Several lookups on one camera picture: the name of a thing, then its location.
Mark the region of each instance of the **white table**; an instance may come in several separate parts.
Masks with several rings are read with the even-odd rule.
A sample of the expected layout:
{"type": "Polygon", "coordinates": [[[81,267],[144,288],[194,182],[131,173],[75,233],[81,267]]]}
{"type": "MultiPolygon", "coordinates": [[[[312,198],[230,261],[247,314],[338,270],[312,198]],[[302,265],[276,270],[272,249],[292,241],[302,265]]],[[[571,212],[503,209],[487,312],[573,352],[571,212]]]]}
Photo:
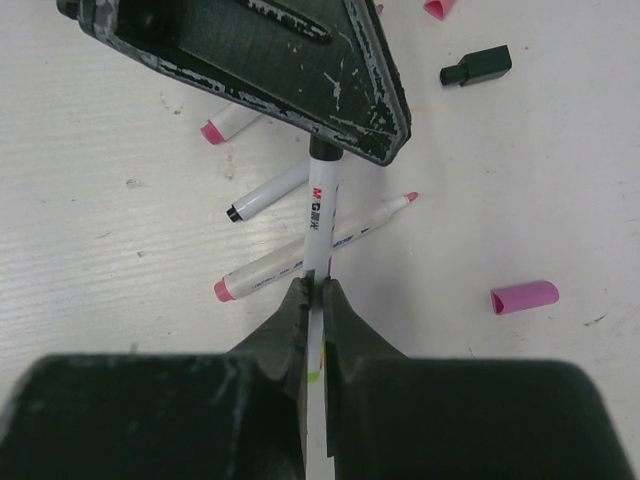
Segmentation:
{"type": "MultiPolygon", "coordinates": [[[[345,160],[340,204],[422,195],[340,251],[335,277],[409,355],[578,364],[640,470],[640,2],[459,0],[444,22],[420,1],[385,7],[413,139],[387,169],[345,160]],[[439,86],[441,67],[502,44],[507,76],[439,86]],[[490,288],[537,279],[558,304],[492,313],[490,288]]],[[[92,40],[53,0],[0,13],[0,399],[46,353],[234,346],[288,282],[228,304],[211,286],[300,234],[303,194],[246,224],[225,210],[305,158],[307,135],[263,118],[212,147],[199,127],[221,100],[92,40]]],[[[321,393],[310,478],[331,472],[321,393]]]]}

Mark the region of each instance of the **pen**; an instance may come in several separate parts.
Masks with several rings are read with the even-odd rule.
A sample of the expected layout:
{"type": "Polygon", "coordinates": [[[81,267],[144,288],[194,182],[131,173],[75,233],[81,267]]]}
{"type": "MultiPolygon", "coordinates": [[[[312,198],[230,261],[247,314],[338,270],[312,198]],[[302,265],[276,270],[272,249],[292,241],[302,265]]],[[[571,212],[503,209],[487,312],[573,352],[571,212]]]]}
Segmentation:
{"type": "Polygon", "coordinates": [[[300,162],[233,202],[231,208],[227,210],[227,215],[232,222],[249,220],[291,190],[302,185],[308,178],[309,162],[300,162]]]}
{"type": "Polygon", "coordinates": [[[212,120],[207,120],[206,125],[200,131],[209,143],[218,145],[229,140],[261,115],[260,112],[237,103],[230,103],[212,120]]]}
{"type": "MultiPolygon", "coordinates": [[[[377,228],[418,198],[415,192],[385,202],[374,202],[336,221],[332,250],[350,245],[377,228]]],[[[304,237],[228,273],[216,283],[214,292],[221,302],[236,300],[286,277],[302,267],[304,237]]]]}

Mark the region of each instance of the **marker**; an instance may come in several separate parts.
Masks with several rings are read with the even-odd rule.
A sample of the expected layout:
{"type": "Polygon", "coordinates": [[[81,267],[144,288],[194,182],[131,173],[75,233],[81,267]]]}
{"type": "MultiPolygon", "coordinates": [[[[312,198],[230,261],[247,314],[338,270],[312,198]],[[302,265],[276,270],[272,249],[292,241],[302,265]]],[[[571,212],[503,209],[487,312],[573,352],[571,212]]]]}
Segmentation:
{"type": "MultiPolygon", "coordinates": [[[[418,198],[415,192],[386,202],[375,202],[349,213],[336,222],[332,250],[350,245],[387,224],[393,214],[418,198]]],[[[302,267],[304,237],[268,253],[225,275],[216,283],[214,292],[221,302],[246,297],[302,267]]]]}
{"type": "Polygon", "coordinates": [[[207,120],[207,124],[200,131],[211,144],[219,145],[229,140],[261,115],[260,112],[237,103],[230,103],[213,120],[207,120]]]}
{"type": "Polygon", "coordinates": [[[249,220],[279,198],[302,185],[308,178],[309,162],[300,162],[233,202],[231,208],[227,210],[227,215],[232,222],[249,220]]]}

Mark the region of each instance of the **pink marker cap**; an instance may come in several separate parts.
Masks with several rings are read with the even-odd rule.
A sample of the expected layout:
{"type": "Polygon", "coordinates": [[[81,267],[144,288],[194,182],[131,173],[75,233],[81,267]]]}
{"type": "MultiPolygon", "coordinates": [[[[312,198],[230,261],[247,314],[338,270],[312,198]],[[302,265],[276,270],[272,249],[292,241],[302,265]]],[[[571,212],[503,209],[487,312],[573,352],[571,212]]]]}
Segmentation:
{"type": "Polygon", "coordinates": [[[233,295],[231,295],[231,292],[227,290],[227,285],[224,283],[224,278],[213,286],[213,293],[215,293],[216,297],[218,297],[218,300],[223,303],[228,302],[229,300],[235,300],[235,298],[233,298],[233,295]]]}
{"type": "Polygon", "coordinates": [[[491,303],[496,315],[551,305],[558,300],[558,289],[546,280],[491,290],[491,303]]]}
{"type": "Polygon", "coordinates": [[[212,145],[219,145],[225,141],[224,137],[211,120],[207,120],[207,124],[202,127],[200,131],[204,138],[206,138],[212,145]]]}
{"type": "Polygon", "coordinates": [[[453,8],[456,0],[427,0],[424,9],[438,20],[444,20],[453,8]]]}

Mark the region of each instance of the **pink cap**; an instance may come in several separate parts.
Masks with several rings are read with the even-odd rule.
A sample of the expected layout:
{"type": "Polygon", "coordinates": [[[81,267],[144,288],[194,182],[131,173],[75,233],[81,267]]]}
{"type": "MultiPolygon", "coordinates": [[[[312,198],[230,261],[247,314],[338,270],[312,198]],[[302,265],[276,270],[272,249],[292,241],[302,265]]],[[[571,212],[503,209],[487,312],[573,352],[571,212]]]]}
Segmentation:
{"type": "Polygon", "coordinates": [[[454,3],[456,3],[456,0],[427,0],[424,3],[424,9],[438,20],[444,20],[453,8],[454,3]]]}
{"type": "Polygon", "coordinates": [[[213,123],[211,123],[211,120],[207,120],[207,124],[202,127],[200,131],[204,138],[206,138],[212,145],[219,145],[225,141],[220,131],[213,123]]]}
{"type": "Polygon", "coordinates": [[[221,302],[235,300],[235,298],[233,298],[233,295],[231,295],[231,292],[227,290],[227,285],[224,283],[224,278],[213,286],[213,293],[216,294],[216,297],[218,297],[218,300],[220,300],[221,302]]]}
{"type": "Polygon", "coordinates": [[[558,289],[546,280],[491,290],[491,303],[496,315],[551,305],[558,300],[558,289]]]}

